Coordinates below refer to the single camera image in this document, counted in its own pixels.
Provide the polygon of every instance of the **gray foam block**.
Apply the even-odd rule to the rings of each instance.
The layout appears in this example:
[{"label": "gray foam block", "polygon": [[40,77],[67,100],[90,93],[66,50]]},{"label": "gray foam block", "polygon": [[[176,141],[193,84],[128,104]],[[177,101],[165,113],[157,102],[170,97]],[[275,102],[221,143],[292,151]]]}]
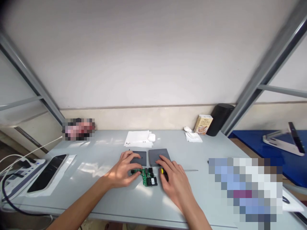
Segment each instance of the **gray foam block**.
[{"label": "gray foam block", "polygon": [[148,151],[149,154],[149,163],[151,167],[159,167],[160,165],[156,163],[156,160],[161,160],[159,155],[165,156],[170,160],[169,153],[167,149],[151,149]]},{"label": "gray foam block", "polygon": [[142,166],[147,166],[147,152],[143,151],[133,151],[134,153],[137,153],[141,156],[141,158],[133,158],[130,163],[138,163]]}]

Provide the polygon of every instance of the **table surface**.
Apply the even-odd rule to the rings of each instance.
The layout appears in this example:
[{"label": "table surface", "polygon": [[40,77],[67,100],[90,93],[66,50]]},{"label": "table surface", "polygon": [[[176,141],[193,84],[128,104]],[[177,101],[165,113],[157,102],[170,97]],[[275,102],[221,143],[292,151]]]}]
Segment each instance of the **table surface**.
[{"label": "table surface", "polygon": [[[235,130],[232,133],[262,158],[282,158],[282,172],[295,185],[307,188],[307,154],[298,156],[262,141],[262,136],[276,130]],[[298,135],[307,153],[307,131],[298,130]],[[294,143],[290,135],[282,135],[277,139]]]},{"label": "table surface", "polygon": [[[187,176],[193,194],[212,228],[216,230],[236,228],[234,218],[229,213],[230,207],[223,204],[216,195],[220,188],[216,187],[213,175],[208,174],[207,161],[209,158],[217,157],[247,158],[248,156],[221,132],[216,137],[202,136],[203,143],[186,141],[184,131],[153,130],[152,132],[156,135],[152,149],[167,148],[171,160],[176,160],[184,169],[198,170],[198,172],[187,172]],[[60,142],[46,155],[47,158],[61,154],[77,156],[53,193],[50,196],[39,197],[21,194],[12,202],[25,211],[60,215],[115,165],[123,151],[128,150],[123,146],[127,133],[128,131],[96,131],[90,141]],[[133,147],[131,150],[149,149]],[[155,167],[153,172],[158,175],[158,168]],[[144,187],[142,178],[139,177],[127,188],[110,190],[89,217],[124,223],[187,228],[180,211],[162,190],[160,179],[158,186],[155,187]],[[299,220],[287,212],[282,214],[277,227],[305,229]]]}]

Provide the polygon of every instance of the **gray table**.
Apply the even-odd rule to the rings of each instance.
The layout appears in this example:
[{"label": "gray table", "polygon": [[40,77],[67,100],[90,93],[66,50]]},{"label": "gray table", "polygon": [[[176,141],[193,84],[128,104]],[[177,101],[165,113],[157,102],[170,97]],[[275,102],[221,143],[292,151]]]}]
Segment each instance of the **gray table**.
[{"label": "gray table", "polygon": [[[208,158],[248,157],[226,136],[202,136],[203,143],[190,143],[184,131],[154,130],[156,142],[152,149],[167,148],[171,160],[176,160],[187,172],[193,194],[204,211],[213,229],[236,228],[233,216],[227,206],[214,197],[215,182],[208,174]],[[108,172],[118,161],[120,154],[128,150],[124,147],[128,131],[96,131],[90,141],[62,141],[47,155],[51,158],[61,154],[77,154],[51,196],[19,196],[12,201],[25,211],[60,215],[75,200],[85,193],[99,177]],[[131,148],[148,151],[145,148]],[[165,195],[158,180],[156,187],[144,187],[139,177],[127,188],[117,188],[105,194],[90,214],[90,218],[138,223],[169,228],[187,228],[187,224],[177,207]],[[278,229],[306,229],[292,214],[284,212],[277,222]]]}]

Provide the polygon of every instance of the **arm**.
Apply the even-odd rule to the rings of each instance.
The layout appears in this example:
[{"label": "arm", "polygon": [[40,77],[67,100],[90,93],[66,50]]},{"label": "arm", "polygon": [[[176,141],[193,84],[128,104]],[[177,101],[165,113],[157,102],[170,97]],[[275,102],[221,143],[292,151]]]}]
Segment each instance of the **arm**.
[{"label": "arm", "polygon": [[181,165],[176,161],[170,161],[160,155],[162,160],[157,160],[168,174],[169,181],[160,173],[161,183],[165,193],[170,197],[174,204],[181,210],[188,222],[191,230],[212,230],[202,209],[197,204],[192,189]]},{"label": "arm", "polygon": [[139,154],[132,151],[123,152],[118,163],[66,209],[47,230],[77,230],[108,190],[127,187],[141,174],[137,172],[128,177],[129,170],[142,169],[140,164],[130,164],[134,157],[141,158]]}]

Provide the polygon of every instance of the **right hand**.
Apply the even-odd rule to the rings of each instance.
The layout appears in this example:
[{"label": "right hand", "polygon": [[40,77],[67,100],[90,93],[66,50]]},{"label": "right hand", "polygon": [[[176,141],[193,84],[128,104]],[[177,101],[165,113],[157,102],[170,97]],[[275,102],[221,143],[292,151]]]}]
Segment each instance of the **right hand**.
[{"label": "right hand", "polygon": [[178,165],[176,161],[171,162],[162,155],[160,155],[160,158],[162,160],[157,160],[156,163],[164,168],[169,177],[169,181],[167,182],[165,176],[160,172],[162,187],[169,198],[184,214],[191,206],[197,205],[188,177],[183,167]]}]

